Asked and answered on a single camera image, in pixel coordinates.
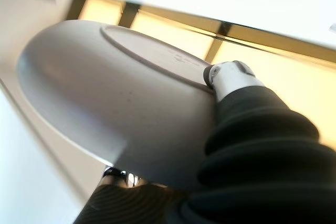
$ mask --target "white wall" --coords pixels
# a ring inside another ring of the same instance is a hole
[[[0,89],[0,223],[71,223],[82,202]]]
[[[105,167],[34,110],[16,76],[22,49],[62,20],[70,1],[0,0],[0,83],[8,94],[0,99],[0,223],[70,223]]]

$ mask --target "metal frame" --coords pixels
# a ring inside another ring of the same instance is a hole
[[[71,19],[79,17],[79,14],[83,8],[83,4],[78,4],[78,2],[81,1],[82,0],[73,0],[69,9],[69,13],[67,15],[67,19],[68,17],[71,17]],[[205,58],[205,60],[210,63],[214,59],[216,53],[220,48],[220,45],[222,44],[221,39],[225,38],[238,39],[242,41],[242,43],[250,42],[261,46],[267,46],[287,52],[294,52],[300,55],[305,55],[336,63],[336,50],[332,48],[312,44],[307,41],[291,38],[281,34],[275,34],[253,27],[176,12],[173,10],[153,7],[149,5],[136,4],[132,2],[124,2],[124,8],[119,21],[119,25],[130,28],[139,9],[166,19],[173,20],[175,22],[186,24],[216,34],[216,36],[214,37],[214,41]]]

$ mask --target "ribbed rubber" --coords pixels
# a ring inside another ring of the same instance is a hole
[[[336,153],[307,118],[265,87],[232,92],[217,112],[198,173],[208,190],[167,223],[336,223]]]
[[[166,209],[184,197],[179,191],[156,185],[103,185],[94,191],[74,223],[162,224]]]

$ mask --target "white plastic connector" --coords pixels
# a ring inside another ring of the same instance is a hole
[[[213,65],[209,72],[209,82],[216,91],[217,101],[244,87],[265,86],[255,77],[252,70],[240,61]]]

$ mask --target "circular rim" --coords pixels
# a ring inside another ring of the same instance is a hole
[[[117,47],[119,50],[123,51],[123,52],[124,52],[125,54],[127,54],[128,56],[132,57],[134,60],[136,60],[136,61],[138,61],[138,62],[140,62],[140,63],[146,65],[147,67],[150,67],[151,69],[153,69],[153,70],[155,70],[155,71],[158,71],[158,72],[160,72],[160,73],[162,73],[162,74],[165,74],[166,76],[172,77],[172,78],[174,78],[174,79],[176,79],[176,80],[178,80],[178,81],[182,81],[182,82],[184,82],[184,83],[186,83],[186,84],[188,84],[188,85],[191,85],[191,86],[196,87],[196,88],[198,88],[198,89],[202,89],[202,90],[204,90],[204,91],[206,91],[206,92],[213,93],[213,90],[210,89],[207,85],[198,83],[198,82],[196,82],[196,81],[192,81],[192,80],[190,80],[190,79],[188,79],[188,78],[185,78],[185,77],[183,77],[183,76],[180,76],[179,74],[173,73],[173,72],[171,72],[171,71],[169,71],[169,70],[167,70],[167,69],[165,69],[165,68],[163,68],[163,67],[160,67],[160,66],[157,65],[157,64],[152,63],[151,61],[149,61],[149,60],[147,60],[147,59],[144,59],[144,58],[141,57],[140,55],[138,55],[138,54],[136,54],[135,52],[129,50],[128,48],[126,48],[125,46],[123,46],[122,44],[120,44],[119,42],[117,42],[115,39],[111,38],[111,37],[107,34],[106,30],[108,30],[109,28],[119,29],[119,30],[126,30],[127,32],[135,33],[135,34],[140,35],[140,36],[142,36],[142,37],[145,37],[145,38],[148,38],[148,39],[152,39],[152,40],[154,40],[155,42],[158,42],[158,43],[160,43],[160,44],[162,44],[162,45],[164,45],[164,46],[170,47],[170,48],[172,48],[172,49],[174,49],[174,50],[177,50],[177,51],[179,51],[179,52],[182,52],[182,53],[184,53],[184,54],[187,54],[189,57],[192,57],[193,59],[195,59],[195,60],[197,60],[197,61],[199,61],[199,62],[201,62],[201,63],[206,64],[207,66],[205,67],[205,69],[206,69],[208,66],[211,66],[210,63],[208,63],[208,62],[206,62],[206,61],[204,61],[204,60],[202,60],[202,59],[200,59],[200,58],[198,58],[198,57],[196,57],[196,56],[193,56],[192,54],[189,54],[188,52],[183,51],[183,50],[180,49],[180,48],[174,47],[174,46],[172,46],[172,45],[170,45],[170,44],[168,44],[168,43],[166,43],[166,42],[163,42],[163,41],[161,41],[161,40],[155,39],[155,38],[153,38],[153,37],[151,37],[151,36],[148,36],[148,35],[146,35],[146,34],[142,34],[142,33],[139,33],[139,32],[137,32],[137,31],[134,31],[134,30],[130,30],[130,29],[125,28],[125,27],[109,25],[109,26],[105,26],[105,27],[101,27],[101,28],[100,28],[100,32],[101,32],[102,36],[103,36],[108,42],[112,43],[115,47]]]

